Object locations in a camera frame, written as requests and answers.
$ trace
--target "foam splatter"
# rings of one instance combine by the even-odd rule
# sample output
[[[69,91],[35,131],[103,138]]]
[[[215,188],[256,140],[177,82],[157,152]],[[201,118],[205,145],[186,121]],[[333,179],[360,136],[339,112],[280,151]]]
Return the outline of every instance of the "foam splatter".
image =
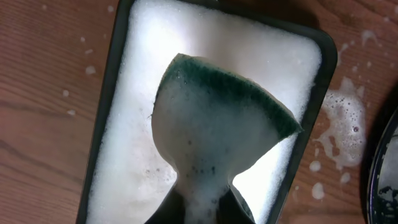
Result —
[[[330,127],[314,141],[322,143],[325,154],[336,162],[339,170],[357,166],[362,159],[366,144],[363,92],[364,89],[355,89],[353,82],[344,77],[340,89],[328,90],[322,104]],[[338,155],[333,155],[334,147],[339,150]]]
[[[351,175],[349,172],[345,172],[340,178],[340,183],[347,184],[349,180],[351,180]]]
[[[321,200],[324,198],[324,196],[325,196],[325,192],[323,191],[323,185],[319,182],[316,183],[312,187],[312,197],[317,200]]]
[[[113,6],[108,6],[108,12],[113,12],[113,11],[114,11]]]
[[[341,46],[341,49],[337,52],[337,66],[341,65],[341,54],[347,50],[349,45],[347,43],[343,43],[343,46]]]
[[[67,113],[68,113],[70,116],[75,116],[75,115],[76,115],[76,111],[75,111],[75,110],[68,110]]]
[[[62,91],[62,95],[63,95],[64,97],[68,97],[68,96],[69,96],[69,91],[68,91],[68,90],[63,90],[63,91]]]
[[[94,52],[93,49],[88,49],[88,50],[85,51],[85,54],[91,54],[93,52]]]
[[[86,68],[86,75],[92,75],[92,74],[94,74],[96,71],[95,71],[95,67],[94,66],[92,66],[92,65],[90,65],[90,66],[88,66],[87,68]]]
[[[312,172],[318,172],[321,169],[321,163],[319,161],[312,161],[310,164],[310,170]]]
[[[376,35],[375,35],[374,32],[371,31],[371,30],[364,30],[364,31],[362,31],[361,37],[362,37],[362,46],[363,46],[363,47],[365,46],[366,41],[368,41],[368,39],[373,39],[374,42],[375,42],[378,46],[380,46],[379,42],[377,41]]]

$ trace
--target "foam puddle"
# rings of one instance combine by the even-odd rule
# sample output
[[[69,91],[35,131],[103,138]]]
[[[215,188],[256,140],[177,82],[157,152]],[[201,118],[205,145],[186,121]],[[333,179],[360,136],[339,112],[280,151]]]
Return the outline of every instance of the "foam puddle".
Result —
[[[330,127],[318,139],[325,154],[336,162],[337,169],[357,166],[362,159],[366,144],[365,108],[361,101],[364,88],[355,88],[353,82],[344,77],[339,90],[328,90],[323,100]],[[333,148],[339,149],[333,155]]]
[[[157,152],[150,115],[165,69],[177,53],[208,58],[252,79],[300,121],[321,62],[307,38],[204,7],[138,0],[91,186],[87,223],[144,223],[177,175]],[[269,214],[292,150],[288,138],[233,181],[256,223]]]

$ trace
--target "dark object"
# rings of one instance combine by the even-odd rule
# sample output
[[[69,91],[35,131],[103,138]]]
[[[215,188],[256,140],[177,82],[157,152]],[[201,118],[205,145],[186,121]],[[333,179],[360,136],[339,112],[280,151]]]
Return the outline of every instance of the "dark object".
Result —
[[[367,204],[369,224],[398,223],[398,189],[382,183],[386,179],[390,183],[398,178],[398,170],[393,168],[394,164],[396,164],[394,158],[397,156],[395,155],[398,154],[397,141],[398,108],[381,136],[371,166]]]
[[[267,220],[267,223],[276,223],[295,173],[299,167],[300,160],[303,156],[305,146],[307,145],[313,125],[315,124],[315,120],[318,116],[323,98],[325,97],[325,93],[335,71],[337,63],[337,50],[335,44],[329,35],[320,30],[304,27],[290,22],[280,21],[278,19],[262,16],[260,14],[255,14],[241,7],[231,7],[223,2],[210,2],[206,0],[186,0],[185,2],[217,9],[227,14],[235,14],[237,16],[246,17],[255,21],[259,21],[265,25],[308,37],[316,42],[321,50],[322,64],[320,65],[318,74],[314,79],[315,86],[311,90],[307,109],[301,122],[304,132],[300,133],[296,139],[287,166],[286,175],[279,187],[278,194]],[[102,136],[105,130],[106,120],[111,109],[111,103],[116,87],[116,80],[118,79],[119,67],[123,56],[124,43],[127,37],[129,13],[133,3],[134,0],[120,0],[119,2],[111,39],[111,46],[109,49],[108,60],[104,73],[103,86],[99,98],[85,183],[81,193],[80,206],[76,218],[77,224],[86,223],[90,187],[93,181],[95,164],[98,157]]]
[[[219,209],[216,214],[217,223],[253,224],[252,220],[243,211],[239,202],[236,200],[231,189],[220,198],[219,204]],[[183,197],[172,188],[158,210],[145,222],[145,224],[184,224],[184,214]]]

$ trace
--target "wood grain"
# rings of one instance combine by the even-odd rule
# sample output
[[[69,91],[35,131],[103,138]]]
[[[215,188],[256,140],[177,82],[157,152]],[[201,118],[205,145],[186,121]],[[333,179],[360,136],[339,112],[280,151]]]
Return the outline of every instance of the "wood grain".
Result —
[[[308,16],[302,23],[329,33],[338,49],[354,41],[341,55],[330,88],[337,89],[343,77],[357,87],[365,86],[369,132],[381,103],[398,81],[398,1],[231,2],[259,12],[278,9],[275,16],[287,20]],[[115,16],[108,6],[116,8],[117,3],[0,0],[0,223],[75,221]],[[373,40],[362,46],[361,33],[366,29],[375,32],[381,47]],[[93,53],[85,54],[89,49]],[[86,75],[90,65],[96,73]],[[69,91],[68,97],[63,90]],[[76,115],[69,115],[69,110]],[[328,125],[321,112],[280,223],[364,223],[359,167],[344,168],[351,180],[341,185],[342,173],[322,145],[312,141]],[[314,173],[308,167],[315,148],[321,149],[322,169]],[[323,200],[312,197],[317,182],[324,185]]]

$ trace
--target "wet sponge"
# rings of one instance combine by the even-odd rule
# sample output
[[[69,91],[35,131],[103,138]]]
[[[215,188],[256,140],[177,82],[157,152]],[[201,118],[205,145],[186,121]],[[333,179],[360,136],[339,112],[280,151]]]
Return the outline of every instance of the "wet sponge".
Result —
[[[280,139],[302,131],[293,114],[257,83],[216,67],[200,57],[177,54],[164,73],[156,98],[167,82],[181,78],[185,84],[195,83],[211,90],[213,97],[220,101],[235,101],[242,106],[257,104],[276,128]]]

